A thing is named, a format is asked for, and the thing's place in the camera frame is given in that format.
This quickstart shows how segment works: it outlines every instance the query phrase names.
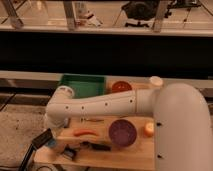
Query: orange carrot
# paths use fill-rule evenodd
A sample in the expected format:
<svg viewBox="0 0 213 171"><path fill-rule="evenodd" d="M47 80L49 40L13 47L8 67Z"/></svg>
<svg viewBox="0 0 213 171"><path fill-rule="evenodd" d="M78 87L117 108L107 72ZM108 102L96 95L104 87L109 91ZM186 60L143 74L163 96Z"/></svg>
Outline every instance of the orange carrot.
<svg viewBox="0 0 213 171"><path fill-rule="evenodd" d="M81 135L95 135L98 136L98 133L91 129L76 129L73 131L73 135L79 137Z"/></svg>

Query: green plastic tray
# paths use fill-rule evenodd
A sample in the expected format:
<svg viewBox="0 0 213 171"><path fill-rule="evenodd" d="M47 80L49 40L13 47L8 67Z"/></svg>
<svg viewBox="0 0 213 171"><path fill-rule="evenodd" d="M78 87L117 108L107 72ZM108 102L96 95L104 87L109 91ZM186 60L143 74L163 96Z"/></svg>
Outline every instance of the green plastic tray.
<svg viewBox="0 0 213 171"><path fill-rule="evenodd" d="M105 94L104 76L64 74L59 86L66 85L75 91L74 98L86 98Z"/></svg>

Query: wooden table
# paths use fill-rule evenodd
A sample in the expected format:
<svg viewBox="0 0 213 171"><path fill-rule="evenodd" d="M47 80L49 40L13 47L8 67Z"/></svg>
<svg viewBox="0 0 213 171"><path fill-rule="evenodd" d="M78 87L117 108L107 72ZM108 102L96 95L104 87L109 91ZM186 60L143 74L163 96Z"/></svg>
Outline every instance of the wooden table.
<svg viewBox="0 0 213 171"><path fill-rule="evenodd" d="M154 140L143 134L143 126L152 118L125 117L134 124L137 129L137 139L133 145L119 149L115 147L108 136L108 128L117 117L105 117L102 122L81 122L79 118L72 118L70 127L64 129L57 137L58 146L54 149L42 147L34 157L35 163L50 163L62 165L79 165L91 167L154 170ZM77 128L90 128L95 130L99 136L83 135L74 137L72 132ZM77 153L75 161L71 161L61 155L66 144L76 144L81 141L102 142L111 146L111 151L95 151L92 149L81 149Z"/></svg>

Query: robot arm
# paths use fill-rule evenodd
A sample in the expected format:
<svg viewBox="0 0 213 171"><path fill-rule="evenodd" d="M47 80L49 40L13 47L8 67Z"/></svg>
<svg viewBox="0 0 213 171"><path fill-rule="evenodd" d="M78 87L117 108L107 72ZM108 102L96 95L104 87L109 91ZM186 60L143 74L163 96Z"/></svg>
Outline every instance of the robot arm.
<svg viewBox="0 0 213 171"><path fill-rule="evenodd" d="M58 87L46 108L48 128L63 127L66 118L97 115L151 115L157 89L132 90L84 99L73 99L74 91Z"/></svg>
<svg viewBox="0 0 213 171"><path fill-rule="evenodd" d="M210 114L205 99L192 86L179 83L86 99L73 96L69 87L56 90L47 105L48 127L61 127L72 116L153 114L156 171L213 170Z"/></svg>

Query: black object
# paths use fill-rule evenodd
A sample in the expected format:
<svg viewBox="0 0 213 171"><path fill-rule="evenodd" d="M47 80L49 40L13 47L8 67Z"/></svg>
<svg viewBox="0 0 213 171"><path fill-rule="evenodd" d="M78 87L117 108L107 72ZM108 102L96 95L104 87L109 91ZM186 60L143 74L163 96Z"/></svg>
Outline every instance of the black object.
<svg viewBox="0 0 213 171"><path fill-rule="evenodd" d="M95 144L91 143L91 147L93 150L98 150L98 151L111 151L111 147L103 144Z"/></svg>
<svg viewBox="0 0 213 171"><path fill-rule="evenodd" d="M34 150L39 149L42 147L44 144L46 144L49 140L53 138L52 132L50 129L47 129L45 132L43 132L41 135L36 137L35 139L32 140L32 143L30 147L27 150L27 153L21 163L21 166L19 168L19 171L23 171L26 169L27 163L33 153Z"/></svg>
<svg viewBox="0 0 213 171"><path fill-rule="evenodd" d="M159 0L144 0L144 1L130 1L121 7L125 11L128 18L138 20L138 23L126 23L125 26L147 27L147 24L141 24L140 20L148 21L155 17L157 13Z"/></svg>
<svg viewBox="0 0 213 171"><path fill-rule="evenodd" d="M199 0L173 0L167 7L165 18L168 18L170 15L172 15L170 9L187 8L191 10L191 8L198 8L200 6L201 3Z"/></svg>
<svg viewBox="0 0 213 171"><path fill-rule="evenodd" d="M168 8L193 8L200 6L199 0L177 0L175 4L169 5Z"/></svg>
<svg viewBox="0 0 213 171"><path fill-rule="evenodd" d="M74 160L76 155L77 155L77 151L66 146L64 151L62 152L62 155L65 157L65 158L68 158L70 160Z"/></svg>

